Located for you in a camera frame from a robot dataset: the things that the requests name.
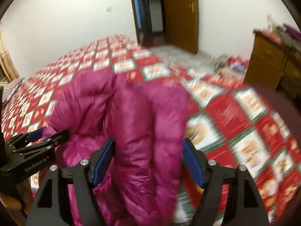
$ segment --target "metal bolt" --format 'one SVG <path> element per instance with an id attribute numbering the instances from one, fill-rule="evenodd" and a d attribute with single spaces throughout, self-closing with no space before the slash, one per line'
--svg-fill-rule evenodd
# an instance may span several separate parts
<path id="1" fill-rule="evenodd" d="M 54 172 L 55 170 L 57 170 L 57 168 L 58 168 L 57 165 L 52 165 L 52 166 L 50 167 L 50 170 Z"/>
<path id="2" fill-rule="evenodd" d="M 238 167 L 238 169 L 241 170 L 242 172 L 245 172 L 245 171 L 246 171 L 246 166 L 240 165 L 240 166 Z"/>
<path id="3" fill-rule="evenodd" d="M 85 165 L 87 165 L 88 163 L 89 163 L 89 160 L 87 160 L 87 159 L 83 159 L 83 160 L 80 161 L 80 164 L 81 164 L 82 166 L 85 166 Z"/>
<path id="4" fill-rule="evenodd" d="M 215 165 L 216 165 L 216 161 L 213 160 L 213 159 L 211 159 L 211 160 L 208 161 L 208 164 L 209 164 L 210 166 L 215 166 Z"/>

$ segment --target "purple cloth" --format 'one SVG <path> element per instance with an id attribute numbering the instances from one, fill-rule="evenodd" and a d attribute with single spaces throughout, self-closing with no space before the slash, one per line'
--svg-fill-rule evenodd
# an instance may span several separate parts
<path id="1" fill-rule="evenodd" d="M 176 204 L 188 93 L 180 85 L 133 86 L 122 75 L 89 72 L 65 86 L 44 136 L 70 130 L 56 150 L 60 167 L 76 165 L 108 137 L 116 155 L 94 189 L 108 225 L 168 225 Z M 69 185 L 74 224 L 82 225 Z"/>

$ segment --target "tiled floor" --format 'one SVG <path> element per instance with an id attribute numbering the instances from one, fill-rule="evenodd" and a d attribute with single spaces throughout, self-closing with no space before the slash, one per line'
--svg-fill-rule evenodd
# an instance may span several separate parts
<path id="1" fill-rule="evenodd" d="M 195 55 L 171 45 L 152 47 L 149 50 L 159 58 L 167 59 L 173 63 L 214 73 L 213 64 L 210 64 L 210 61 L 202 55 Z"/>

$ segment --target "curtain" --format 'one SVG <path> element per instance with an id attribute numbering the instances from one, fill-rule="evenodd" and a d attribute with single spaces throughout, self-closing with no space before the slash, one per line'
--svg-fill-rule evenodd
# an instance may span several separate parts
<path id="1" fill-rule="evenodd" d="M 3 41 L 3 35 L 0 31 L 0 65 L 2 70 L 4 71 L 5 77 L 7 78 L 8 82 L 11 82 L 12 80 L 19 77 L 18 72 L 16 71 L 16 68 L 11 61 L 11 57 L 7 51 L 6 45 Z"/>

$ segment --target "bed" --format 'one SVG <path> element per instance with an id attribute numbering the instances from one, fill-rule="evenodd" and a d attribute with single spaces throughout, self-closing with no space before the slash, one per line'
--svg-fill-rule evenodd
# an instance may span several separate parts
<path id="1" fill-rule="evenodd" d="M 257 92 L 242 83 L 162 60 L 124 35 L 88 43 L 50 63 L 23 83 L 2 113 L 4 138 L 47 126 L 65 84 L 88 71 L 123 74 L 134 84 L 181 84 L 190 93 L 186 137 L 223 166 L 245 164 L 259 188 L 269 219 L 279 217 L 299 186 L 301 155 L 283 119 Z M 177 222 L 189 222 L 202 189 L 183 167 Z M 39 175 L 30 178 L 33 193 Z M 227 200 L 223 187 L 216 225 Z"/>

